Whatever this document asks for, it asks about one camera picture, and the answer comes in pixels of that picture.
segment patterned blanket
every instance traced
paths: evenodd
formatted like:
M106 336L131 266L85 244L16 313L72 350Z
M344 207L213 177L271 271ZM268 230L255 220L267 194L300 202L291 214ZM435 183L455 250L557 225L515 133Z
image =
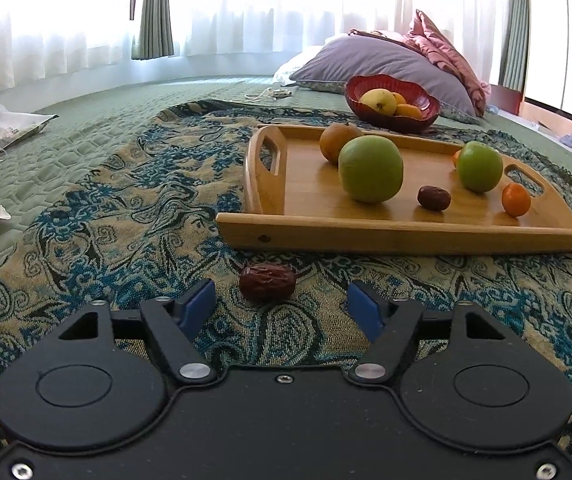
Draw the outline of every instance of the patterned blanket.
M255 254L224 244L215 215L241 209L243 157L256 125L346 120L369 128L339 112L218 101L163 110L146 133L45 210L0 268L0 373L88 300L130 308L179 296L203 277L215 280L218 306L196 345L217 368L350 364L368 346L344 305L347 285L359 278L433 309L475 301L572 381L572 254ZM486 142L541 172L572 207L572 177L507 134L437 127L431 137ZM246 263L266 260L294 266L298 287L291 300L257 309L236 283ZM560 446L572 455L572 417Z

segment white sheer curtain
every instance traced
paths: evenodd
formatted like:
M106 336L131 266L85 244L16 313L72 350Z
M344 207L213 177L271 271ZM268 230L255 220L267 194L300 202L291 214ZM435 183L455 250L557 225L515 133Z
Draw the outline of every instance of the white sheer curtain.
M129 0L0 0L0 90L130 59Z
M170 0L175 53L299 52L351 28L406 33L426 12L477 75L498 76L507 0Z

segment pink quilt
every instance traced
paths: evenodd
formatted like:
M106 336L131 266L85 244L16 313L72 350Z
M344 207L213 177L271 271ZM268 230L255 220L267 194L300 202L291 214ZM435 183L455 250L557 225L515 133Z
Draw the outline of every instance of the pink quilt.
M433 65L451 73L466 87L477 116L483 117L486 99L490 97L490 85L479 81L464 56L459 54L432 20L421 10L415 10L411 29L404 36L396 32L380 34L395 42L421 52Z

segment fruit bowl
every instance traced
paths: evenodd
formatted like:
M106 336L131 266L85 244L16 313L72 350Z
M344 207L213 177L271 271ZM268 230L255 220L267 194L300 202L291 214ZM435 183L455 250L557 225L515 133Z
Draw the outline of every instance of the fruit bowl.
M360 103L361 96L374 88L385 88L390 92L401 94L409 105L414 105L421 110L422 118L387 116ZM400 134L418 134L427 130L435 122L440 111L438 99L428 94L419 85L385 74L355 75L346 83L344 94L348 106L359 119Z

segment wrinkled date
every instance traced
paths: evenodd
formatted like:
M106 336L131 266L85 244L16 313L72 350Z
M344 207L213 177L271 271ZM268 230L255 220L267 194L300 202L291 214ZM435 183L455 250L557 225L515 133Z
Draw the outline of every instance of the wrinkled date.
M295 291L297 277L289 267L256 264L239 274L239 290L253 303L286 300Z
M422 186L417 193L417 202L431 211L443 211L450 205L450 193L437 186Z

